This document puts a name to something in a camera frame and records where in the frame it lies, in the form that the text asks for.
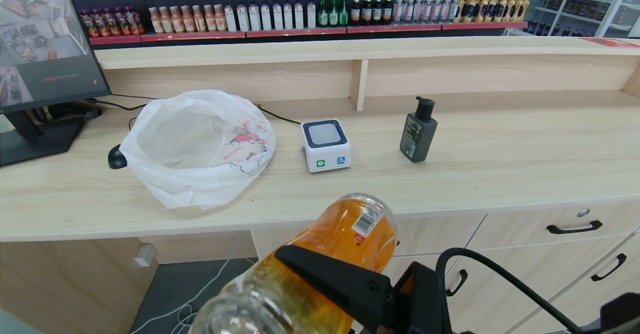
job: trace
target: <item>red label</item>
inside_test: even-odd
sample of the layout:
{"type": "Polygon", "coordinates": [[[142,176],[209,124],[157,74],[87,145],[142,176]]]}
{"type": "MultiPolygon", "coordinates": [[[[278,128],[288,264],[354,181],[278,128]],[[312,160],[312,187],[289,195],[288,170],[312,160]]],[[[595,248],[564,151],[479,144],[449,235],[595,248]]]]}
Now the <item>red label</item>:
{"type": "Polygon", "coordinates": [[[592,37],[581,37],[581,38],[584,40],[588,40],[589,42],[606,45],[607,47],[624,47],[624,48],[640,47],[640,45],[619,40],[617,38],[592,38],[592,37]]]}

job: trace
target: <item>black drawer handle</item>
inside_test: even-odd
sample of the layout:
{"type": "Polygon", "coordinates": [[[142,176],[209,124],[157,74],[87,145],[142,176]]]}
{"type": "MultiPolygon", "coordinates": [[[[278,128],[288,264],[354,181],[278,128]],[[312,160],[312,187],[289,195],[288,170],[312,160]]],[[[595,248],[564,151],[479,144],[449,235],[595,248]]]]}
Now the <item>black drawer handle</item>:
{"type": "Polygon", "coordinates": [[[460,287],[462,287],[462,284],[464,284],[467,281],[467,277],[469,276],[469,274],[467,273],[466,270],[461,270],[460,271],[460,284],[457,285],[457,287],[455,287],[454,291],[450,291],[450,290],[446,290],[446,296],[454,296],[456,295],[456,293],[460,290],[460,287]]]}
{"type": "Polygon", "coordinates": [[[591,227],[590,228],[585,228],[585,229],[564,230],[564,229],[558,228],[558,225],[549,225],[546,229],[551,234],[571,234],[571,233],[590,232],[592,230],[598,230],[598,229],[600,229],[600,227],[602,227],[602,222],[599,221],[599,220],[594,220],[593,222],[589,222],[589,224],[591,224],[591,227]]]}
{"type": "Polygon", "coordinates": [[[599,282],[599,281],[605,279],[606,277],[611,275],[611,273],[613,273],[616,270],[618,270],[618,268],[620,268],[620,266],[622,266],[622,264],[624,264],[627,261],[627,257],[623,253],[618,254],[617,257],[615,257],[615,258],[617,258],[617,266],[615,266],[615,268],[613,268],[610,272],[608,272],[607,274],[603,275],[602,277],[600,277],[599,275],[592,275],[591,276],[591,280],[594,281],[594,282],[599,282]]]}

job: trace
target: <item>black pump dispenser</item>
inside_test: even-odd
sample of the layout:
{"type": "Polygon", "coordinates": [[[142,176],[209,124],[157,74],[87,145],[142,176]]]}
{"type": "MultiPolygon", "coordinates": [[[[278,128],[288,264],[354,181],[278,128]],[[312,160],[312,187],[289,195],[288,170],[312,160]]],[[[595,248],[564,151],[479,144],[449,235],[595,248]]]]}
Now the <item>black pump dispenser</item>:
{"type": "Polygon", "coordinates": [[[432,118],[436,102],[420,96],[416,99],[418,108],[406,116],[400,139],[400,151],[414,163],[425,161],[438,127],[438,122],[432,118]]]}

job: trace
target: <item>white plastic bag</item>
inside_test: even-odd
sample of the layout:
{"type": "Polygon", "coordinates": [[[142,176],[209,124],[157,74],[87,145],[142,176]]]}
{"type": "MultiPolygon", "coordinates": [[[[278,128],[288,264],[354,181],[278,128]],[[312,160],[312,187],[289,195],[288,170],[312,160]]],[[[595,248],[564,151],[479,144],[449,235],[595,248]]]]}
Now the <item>white plastic bag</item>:
{"type": "Polygon", "coordinates": [[[266,167],[276,136],[249,100],[197,90],[149,102],[120,151],[168,209],[231,202],[266,167]]]}

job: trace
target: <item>security camera feed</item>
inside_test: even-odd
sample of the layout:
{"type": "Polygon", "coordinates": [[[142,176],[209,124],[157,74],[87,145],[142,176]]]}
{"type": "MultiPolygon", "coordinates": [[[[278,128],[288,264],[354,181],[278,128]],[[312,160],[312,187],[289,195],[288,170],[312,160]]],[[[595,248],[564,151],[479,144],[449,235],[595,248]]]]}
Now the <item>security camera feed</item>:
{"type": "Polygon", "coordinates": [[[0,113],[108,95],[71,0],[0,0],[0,113]]]}

